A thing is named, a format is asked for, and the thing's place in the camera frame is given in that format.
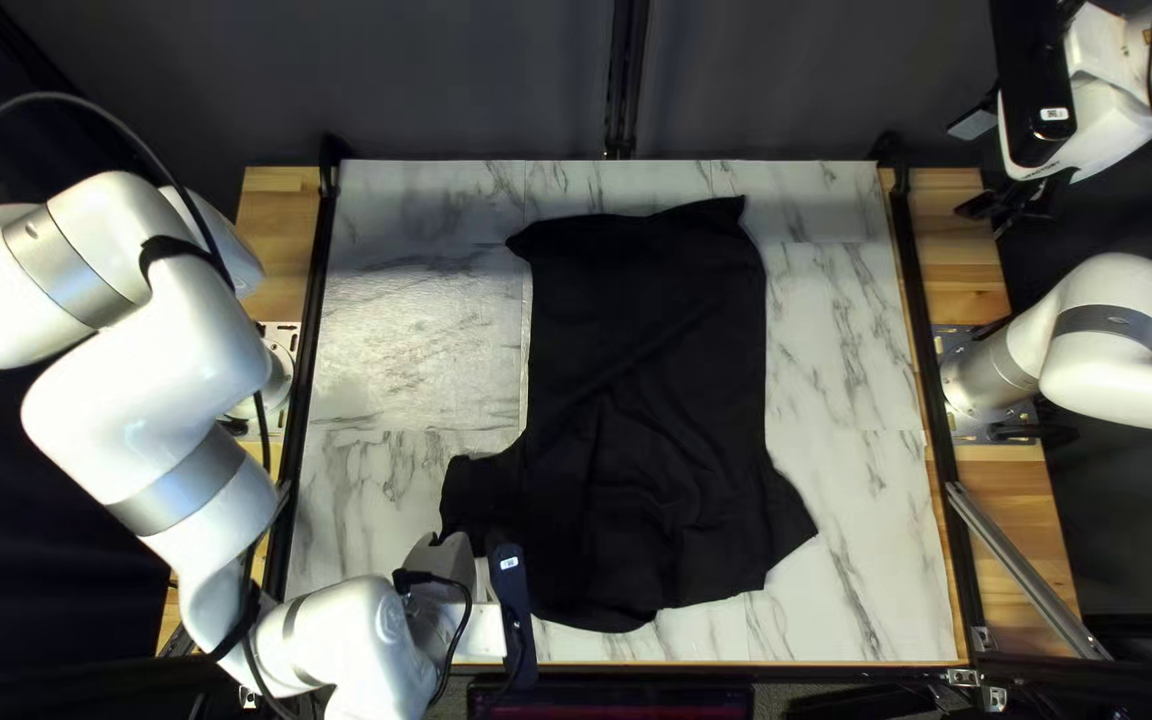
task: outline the black curtain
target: black curtain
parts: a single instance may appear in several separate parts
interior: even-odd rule
[[[0,104],[30,90],[73,88],[0,12]],[[139,169],[71,109],[32,107],[1,126],[14,202],[109,168]],[[25,438],[21,400],[44,369],[0,371],[0,673],[150,655],[167,590],[167,567]]]

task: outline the metal frame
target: metal frame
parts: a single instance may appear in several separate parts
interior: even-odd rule
[[[291,555],[291,531],[296,525],[296,500],[301,461],[304,458],[304,432],[309,430],[310,396],[313,392],[313,362],[319,350],[319,320],[323,294],[328,282],[328,251],[336,196],[341,195],[341,160],[351,156],[342,139],[324,136],[319,149],[319,213],[313,226],[309,283],[301,312],[301,348],[297,370],[287,406],[287,433],[282,435],[282,457],[278,471],[279,510],[268,530],[265,578],[262,586],[273,598],[285,599],[287,566]]]
[[[612,10],[612,47],[607,69],[607,107],[602,113],[602,159],[627,160],[637,145],[638,93],[649,43],[649,0],[616,0]]]
[[[1083,626],[1083,621],[1075,615],[1069,606],[1059,598],[1047,581],[1034,570],[1025,556],[1007,539],[993,520],[987,516],[971,493],[963,486],[963,483],[952,483],[947,488],[947,497],[950,505],[963,521],[979,537],[985,546],[990,547],[994,556],[999,559],[1007,573],[1025,591],[1034,609],[1044,616],[1046,623],[1056,630],[1056,634],[1078,653],[1084,660],[1113,660],[1111,654],[1100,646],[1094,635]]]
[[[937,346],[931,335],[932,320],[926,310],[926,290],[923,287],[923,267],[918,257],[918,243],[914,238],[914,215],[909,204],[909,160],[904,147],[894,134],[884,134],[874,143],[872,156],[886,161],[896,173],[896,183],[887,194],[890,207],[892,229],[895,232],[896,256],[901,276],[904,279],[904,304],[909,311],[909,323],[914,328],[914,356],[918,361],[922,376],[923,408],[931,434],[932,457],[935,460],[935,476],[941,488],[941,500],[950,505],[948,487],[958,482],[958,465],[954,456],[954,439],[950,422],[945,412],[941,395],[941,374],[937,359]],[[976,577],[976,564],[971,553],[971,537],[961,517],[946,513],[945,532],[950,545],[950,563],[957,586],[958,613],[965,628],[984,628],[984,608],[980,605],[980,585]],[[968,645],[969,655],[978,651],[978,643]]]

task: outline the wooden table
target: wooden table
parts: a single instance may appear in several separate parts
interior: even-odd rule
[[[889,170],[880,173],[885,188]],[[931,319],[935,324],[984,324],[1006,316],[1007,290],[999,253],[985,222],[965,221],[954,206],[980,191],[971,169],[912,172],[914,230],[923,265]],[[319,206],[316,168],[248,168],[238,204],[238,234],[265,265],[260,289],[243,302],[256,320],[298,321],[310,266],[313,226]],[[260,446],[248,444],[259,455]],[[273,444],[275,476],[281,444]],[[1011,538],[1060,597],[1077,613],[1069,562],[1064,556],[1056,505],[1043,449],[1039,446],[961,447],[956,452],[961,480],[986,513]],[[937,488],[937,469],[929,455],[932,498],[941,529],[946,564],[950,559],[945,535],[945,509]],[[985,621],[1007,652],[1071,654],[1032,608],[1024,593],[987,548],[975,541]],[[257,554],[255,577],[264,574],[264,552]],[[950,574],[954,594],[954,576]],[[957,599],[952,598],[957,608]],[[175,592],[168,592],[160,646],[180,622]],[[967,659],[963,627],[955,613],[960,659]]]

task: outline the metal mounting plate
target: metal mounting plate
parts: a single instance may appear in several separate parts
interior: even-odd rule
[[[972,342],[971,331],[973,329],[976,329],[975,325],[932,325],[932,340],[935,344],[937,357],[965,350],[967,343]],[[1038,422],[1034,403],[1031,400],[1013,404],[1011,408],[1006,409],[1006,414],[1007,423],[1032,425]],[[990,439],[988,422],[958,412],[947,402],[945,403],[945,416],[950,420],[954,445],[1034,445],[1038,442],[1038,438],[1032,437]]]

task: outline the silver band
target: silver band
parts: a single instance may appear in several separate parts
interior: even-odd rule
[[[88,327],[108,327],[136,309],[74,250],[46,205],[3,226],[2,241],[35,285]]]
[[[1056,318],[1052,336],[1081,332],[1127,336],[1152,353],[1152,318],[1139,310],[1116,304],[1079,304],[1078,308],[1064,310]]]
[[[294,599],[291,604],[287,607],[287,614],[282,616],[283,643],[291,643],[291,634],[296,631],[296,613],[301,612],[301,605],[304,604],[304,599],[308,597],[309,597],[308,594],[302,594],[301,598]],[[303,667],[297,665],[295,661],[288,661],[288,665],[291,666],[291,674],[295,674],[296,680],[302,681],[302,683],[314,687],[320,687],[326,684],[323,680],[318,680],[313,675],[310,675]]]
[[[137,536],[166,531],[194,515],[238,473],[248,453],[220,426],[213,425],[202,442],[161,478],[105,509]]]

